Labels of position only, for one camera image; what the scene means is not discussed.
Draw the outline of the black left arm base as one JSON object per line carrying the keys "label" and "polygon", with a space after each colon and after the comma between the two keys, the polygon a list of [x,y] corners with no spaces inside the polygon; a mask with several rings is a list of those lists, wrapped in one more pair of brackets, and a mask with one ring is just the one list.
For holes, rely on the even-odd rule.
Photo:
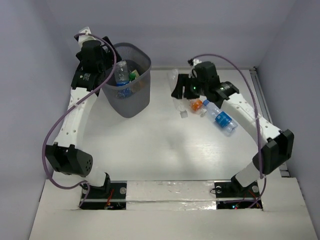
{"label": "black left arm base", "polygon": [[104,185],[90,186],[90,191],[83,185],[80,209],[82,210],[125,210],[127,208],[126,194],[127,181],[111,181],[109,174],[105,173]]}

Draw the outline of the green soda bottle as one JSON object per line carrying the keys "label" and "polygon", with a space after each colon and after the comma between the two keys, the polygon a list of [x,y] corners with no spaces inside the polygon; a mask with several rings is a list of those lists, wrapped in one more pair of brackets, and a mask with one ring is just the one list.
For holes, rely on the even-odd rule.
{"label": "green soda bottle", "polygon": [[130,80],[130,81],[134,81],[134,80],[136,79],[136,74],[135,74],[134,72],[131,72],[131,73],[128,75],[128,77],[129,77],[129,80]]}

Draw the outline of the crushed clear bottle white cap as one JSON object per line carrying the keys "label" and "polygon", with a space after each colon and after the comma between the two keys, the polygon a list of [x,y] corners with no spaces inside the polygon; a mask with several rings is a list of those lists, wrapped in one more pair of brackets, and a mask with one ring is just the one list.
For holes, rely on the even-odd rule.
{"label": "crushed clear bottle white cap", "polygon": [[182,119],[188,117],[185,103],[183,101],[183,86],[179,82],[178,69],[172,69],[167,73],[167,80],[170,88],[170,96],[172,98],[175,109],[179,112]]}

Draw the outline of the clear bottle blue label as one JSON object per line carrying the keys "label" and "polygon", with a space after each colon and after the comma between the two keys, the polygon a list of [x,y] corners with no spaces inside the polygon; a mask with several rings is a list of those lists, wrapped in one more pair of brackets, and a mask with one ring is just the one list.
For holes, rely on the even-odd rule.
{"label": "clear bottle blue label", "polygon": [[130,82],[128,66],[125,60],[119,61],[116,64],[114,78],[116,86],[124,86]]}

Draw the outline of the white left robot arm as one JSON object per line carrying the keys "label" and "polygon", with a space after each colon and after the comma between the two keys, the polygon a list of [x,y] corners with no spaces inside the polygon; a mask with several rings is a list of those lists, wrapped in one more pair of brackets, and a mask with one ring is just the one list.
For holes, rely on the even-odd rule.
{"label": "white left robot arm", "polygon": [[69,104],[66,113],[53,125],[60,126],[53,143],[43,143],[42,162],[50,163],[58,173],[81,177],[82,185],[89,183],[94,193],[104,198],[111,191],[109,176],[84,151],[83,137],[91,109],[100,89],[113,76],[119,56],[107,37],[93,35],[89,27],[74,38],[80,52],[76,54],[79,64],[71,81]]}

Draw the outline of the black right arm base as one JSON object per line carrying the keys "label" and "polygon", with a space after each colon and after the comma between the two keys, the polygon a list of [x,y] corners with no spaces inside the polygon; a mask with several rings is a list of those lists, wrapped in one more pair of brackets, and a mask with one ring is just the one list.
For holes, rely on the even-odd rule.
{"label": "black right arm base", "polygon": [[217,199],[218,210],[263,209],[257,181],[242,187],[233,178],[218,180],[213,183],[209,193]]}

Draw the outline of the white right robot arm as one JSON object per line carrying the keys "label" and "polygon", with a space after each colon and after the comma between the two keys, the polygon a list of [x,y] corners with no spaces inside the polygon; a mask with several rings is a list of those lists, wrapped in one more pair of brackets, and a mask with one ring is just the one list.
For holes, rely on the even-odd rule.
{"label": "white right robot arm", "polygon": [[173,69],[167,75],[171,97],[181,117],[188,115],[183,100],[197,100],[203,96],[206,114],[221,128],[231,132],[234,129],[232,122],[236,121],[257,144],[258,152],[251,163],[231,179],[231,192],[242,196],[250,184],[291,158],[294,134],[289,129],[279,129],[261,116],[256,106],[251,106],[231,82],[222,82],[213,62],[194,58],[189,64],[190,73]]}

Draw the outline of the orange juice bottle brown cap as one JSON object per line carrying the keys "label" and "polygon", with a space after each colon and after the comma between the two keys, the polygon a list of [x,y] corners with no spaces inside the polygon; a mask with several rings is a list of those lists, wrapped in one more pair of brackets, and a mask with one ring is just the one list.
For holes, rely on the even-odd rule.
{"label": "orange juice bottle brown cap", "polygon": [[144,81],[137,81],[134,85],[134,90],[136,92],[139,92],[140,90],[142,90],[145,87],[145,82]]}

